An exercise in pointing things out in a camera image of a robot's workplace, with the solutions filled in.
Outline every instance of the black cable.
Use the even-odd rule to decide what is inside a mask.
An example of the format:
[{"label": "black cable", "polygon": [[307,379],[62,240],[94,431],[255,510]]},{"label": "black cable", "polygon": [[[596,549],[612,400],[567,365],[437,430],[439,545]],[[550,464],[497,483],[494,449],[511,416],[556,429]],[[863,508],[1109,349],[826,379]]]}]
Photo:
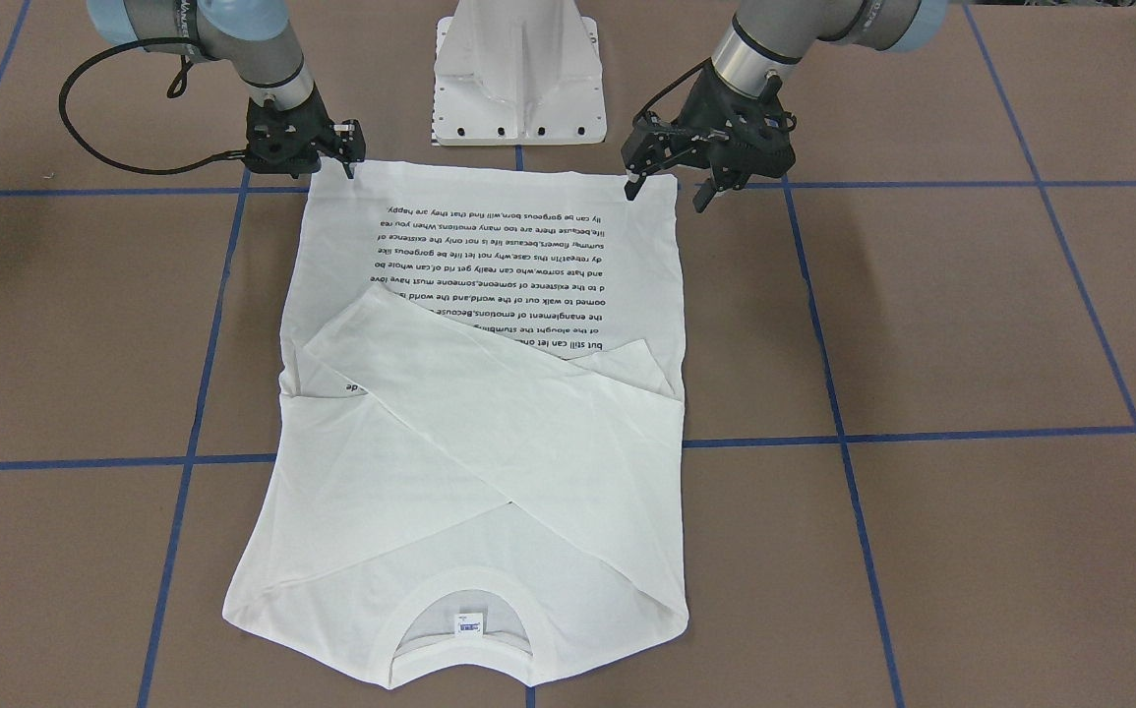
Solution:
[{"label": "black cable", "polygon": [[[115,57],[116,55],[131,52],[131,50],[144,49],[145,47],[159,47],[164,44],[190,44],[203,50],[203,45],[195,40],[187,40],[187,38],[181,38],[181,36],[158,36],[158,38],[152,38],[152,40],[127,41],[126,44],[118,44],[112,49],[106,49],[105,52],[100,52],[99,55],[95,55],[91,59],[86,59],[85,63],[78,64],[77,68],[74,69],[74,73],[72,73],[72,75],[69,75],[69,77],[65,80],[65,84],[60,86],[60,122],[65,124],[65,130],[68,130],[69,135],[73,135],[74,141],[77,141],[77,144],[81,144],[83,150],[91,152],[92,157],[95,157],[97,160],[105,163],[105,165],[117,167],[117,169],[119,170],[126,170],[128,173],[141,174],[141,175],[177,175],[182,173],[190,173],[191,170],[198,169],[198,167],[203,167],[204,165],[211,165],[211,163],[240,160],[240,158],[247,157],[248,153],[244,152],[244,150],[227,150],[226,152],[212,153],[212,156],[204,157],[203,160],[195,161],[192,165],[172,167],[172,169],[156,170],[156,169],[150,169],[150,167],[136,167],[134,165],[126,165],[126,163],[118,163],[117,160],[114,160],[114,158],[111,157],[106,157],[105,153],[101,153],[99,150],[92,148],[92,145],[89,142],[86,142],[86,140],[84,140],[82,135],[77,133],[77,128],[74,127],[73,120],[69,120],[69,111],[68,111],[69,90],[72,90],[74,84],[77,83],[77,80],[84,73],[90,70],[91,67],[94,67],[95,64],[102,63],[105,59]],[[182,92],[184,92],[187,89],[187,69],[191,68],[187,66],[187,64],[190,63],[187,63],[187,59],[184,58],[184,68],[179,69],[178,75],[175,77],[175,81],[173,81],[173,84],[170,84],[170,90],[168,90],[166,93],[166,95],[170,95],[172,99],[177,98],[177,95],[182,95]]]},{"label": "black cable", "polygon": [[170,82],[170,89],[166,90],[167,99],[177,99],[179,95],[187,93],[187,72],[190,72],[195,64],[186,57],[178,57],[178,73],[175,75],[175,80]]},{"label": "black cable", "polygon": [[680,77],[677,77],[677,81],[671,82],[671,84],[665,86],[665,90],[654,94],[654,98],[648,100],[648,105],[642,107],[642,109],[638,111],[638,115],[634,116],[634,124],[636,124],[636,122],[638,120],[642,120],[642,118],[650,113],[650,108],[654,106],[659,99],[662,99],[665,98],[665,95],[670,94],[671,91],[677,89],[677,86],[679,86],[680,84],[685,84],[687,77],[694,76],[696,75],[696,73],[702,72],[704,68],[708,67],[709,64],[711,64],[711,61],[712,61],[711,59],[703,59],[702,63],[694,64],[694,67],[692,69],[684,73],[684,75],[680,75]]}]

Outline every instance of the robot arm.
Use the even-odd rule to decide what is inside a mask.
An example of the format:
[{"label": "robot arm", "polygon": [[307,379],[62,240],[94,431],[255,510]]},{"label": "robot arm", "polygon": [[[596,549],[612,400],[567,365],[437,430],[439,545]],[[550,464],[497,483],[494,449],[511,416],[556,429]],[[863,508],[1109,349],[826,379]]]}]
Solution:
[{"label": "robot arm", "polygon": [[86,9],[114,44],[190,40],[144,47],[183,55],[181,76],[190,64],[229,59],[250,95],[248,148],[240,153],[250,172],[316,173],[321,153],[340,160],[352,178],[352,164],[365,159],[357,120],[334,124],[327,116],[283,0],[86,0]]},{"label": "robot arm", "polygon": [[[743,189],[752,174],[779,178],[795,163],[795,118],[778,100],[783,81],[813,45],[861,44],[904,52],[939,31],[949,0],[743,0],[711,59],[685,73],[634,117],[620,149],[634,199],[650,175],[675,165],[711,169],[694,210]],[[685,107],[661,120],[652,106],[694,73]]]}]

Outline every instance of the brown floor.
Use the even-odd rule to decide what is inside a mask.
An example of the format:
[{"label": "brown floor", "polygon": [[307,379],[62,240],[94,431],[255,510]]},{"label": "brown floor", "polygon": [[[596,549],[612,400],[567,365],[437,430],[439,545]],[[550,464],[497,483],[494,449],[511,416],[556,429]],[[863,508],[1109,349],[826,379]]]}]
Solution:
[{"label": "brown floor", "polygon": [[[513,150],[428,144],[453,0],[290,5],[370,157],[604,173],[736,6],[580,0],[611,134]],[[77,1],[0,0],[0,707],[1135,707],[1136,9],[954,6],[922,52],[815,49],[791,188],[679,214],[690,632],[535,693],[386,693],[223,622],[302,185],[84,156],[55,94],[103,47]],[[175,105],[175,68],[123,57],[74,116],[128,160],[236,148],[231,69]]]}]

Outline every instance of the neckline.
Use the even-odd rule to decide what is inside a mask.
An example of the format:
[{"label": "neckline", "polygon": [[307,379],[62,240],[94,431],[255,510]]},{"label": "neckline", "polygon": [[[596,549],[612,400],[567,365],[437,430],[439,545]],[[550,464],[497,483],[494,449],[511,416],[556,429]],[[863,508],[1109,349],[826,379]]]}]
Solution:
[{"label": "neckline", "polygon": [[[442,597],[466,590],[491,592],[506,601],[517,613],[519,623],[524,624],[524,635],[528,639],[531,650],[524,651],[494,638],[448,636],[434,644],[395,656],[407,628],[429,605]],[[492,668],[524,685],[535,685],[544,681],[542,676],[552,673],[556,665],[551,636],[545,610],[523,583],[493,568],[456,568],[433,575],[420,583],[389,614],[370,647],[367,670],[370,676],[378,676],[375,683],[389,690],[459,664]]]}]

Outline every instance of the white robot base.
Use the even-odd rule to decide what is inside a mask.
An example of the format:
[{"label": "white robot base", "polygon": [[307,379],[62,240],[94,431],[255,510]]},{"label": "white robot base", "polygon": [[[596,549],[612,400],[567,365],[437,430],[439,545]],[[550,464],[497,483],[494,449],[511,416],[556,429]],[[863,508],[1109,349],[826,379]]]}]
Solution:
[{"label": "white robot base", "polygon": [[436,144],[607,138],[598,24],[574,0],[460,0],[436,24]]}]

